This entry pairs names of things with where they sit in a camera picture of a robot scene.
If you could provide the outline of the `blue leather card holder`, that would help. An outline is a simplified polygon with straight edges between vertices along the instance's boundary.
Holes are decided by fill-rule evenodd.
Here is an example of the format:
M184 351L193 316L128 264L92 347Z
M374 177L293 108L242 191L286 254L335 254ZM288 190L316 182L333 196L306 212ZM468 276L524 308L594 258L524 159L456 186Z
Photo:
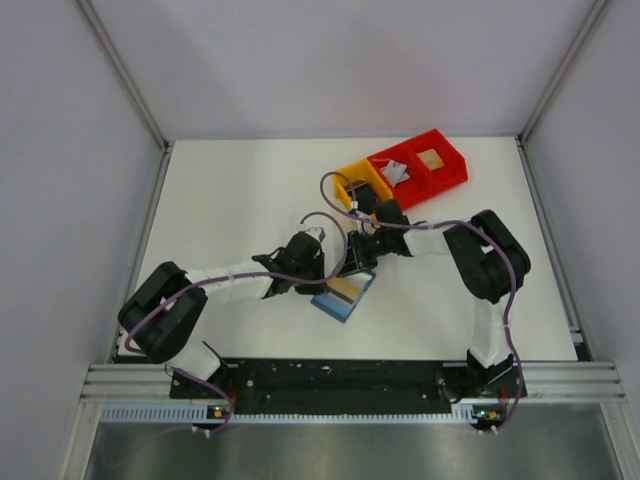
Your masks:
M365 270L344 277L335 277L327 291L315 295L311 305L340 323L346 323L376 279L373 271Z

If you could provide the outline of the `silver credit card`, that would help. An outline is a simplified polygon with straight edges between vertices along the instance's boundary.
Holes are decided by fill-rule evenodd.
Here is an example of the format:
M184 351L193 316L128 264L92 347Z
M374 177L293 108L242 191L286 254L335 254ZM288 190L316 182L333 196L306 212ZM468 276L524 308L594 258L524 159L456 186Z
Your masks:
M395 160L389 160L389 162L381 168L381 172L392 186L410 178L407 172L407 165Z

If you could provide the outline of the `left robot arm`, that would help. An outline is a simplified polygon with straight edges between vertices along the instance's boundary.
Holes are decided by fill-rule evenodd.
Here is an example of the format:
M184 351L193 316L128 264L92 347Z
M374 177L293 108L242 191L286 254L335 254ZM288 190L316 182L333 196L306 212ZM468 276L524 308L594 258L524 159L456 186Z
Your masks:
M127 332L124 348L160 364L195 344L190 339L207 306L267 299L295 289L303 295L324 290L324 230L304 228L272 254L224 268L184 270L160 264L118 313Z

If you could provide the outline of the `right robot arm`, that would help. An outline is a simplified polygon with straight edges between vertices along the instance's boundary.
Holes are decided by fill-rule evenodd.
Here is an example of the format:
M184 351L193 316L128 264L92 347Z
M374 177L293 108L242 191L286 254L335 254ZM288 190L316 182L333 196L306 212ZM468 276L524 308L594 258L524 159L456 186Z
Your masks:
M494 211L483 210L468 221L412 224L394 200L376 204L370 213L373 219L368 227L348 233L340 275L372 270L380 257L389 254L451 257L474 297L474 329L465 369L445 368L438 374L440 394L454 403L466 396L508 389L503 378L520 369L509 313L531 261L501 219Z

